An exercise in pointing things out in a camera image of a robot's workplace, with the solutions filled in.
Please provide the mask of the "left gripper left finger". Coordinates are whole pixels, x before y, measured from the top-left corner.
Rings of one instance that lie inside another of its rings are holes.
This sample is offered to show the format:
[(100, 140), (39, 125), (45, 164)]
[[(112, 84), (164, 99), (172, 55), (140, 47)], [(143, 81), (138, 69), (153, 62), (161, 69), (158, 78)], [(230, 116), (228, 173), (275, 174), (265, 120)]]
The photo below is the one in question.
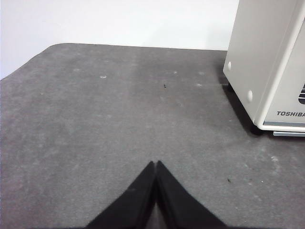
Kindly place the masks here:
[(154, 162), (141, 171), (128, 188), (87, 226), (87, 229), (143, 229), (155, 199)]

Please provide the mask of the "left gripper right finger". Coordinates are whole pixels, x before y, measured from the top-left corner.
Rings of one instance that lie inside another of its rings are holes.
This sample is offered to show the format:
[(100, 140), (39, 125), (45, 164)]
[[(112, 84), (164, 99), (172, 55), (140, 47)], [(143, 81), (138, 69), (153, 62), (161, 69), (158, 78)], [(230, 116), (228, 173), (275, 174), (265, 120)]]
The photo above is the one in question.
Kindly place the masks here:
[(170, 229), (225, 229), (226, 225), (197, 201), (168, 168), (156, 164), (157, 203)]

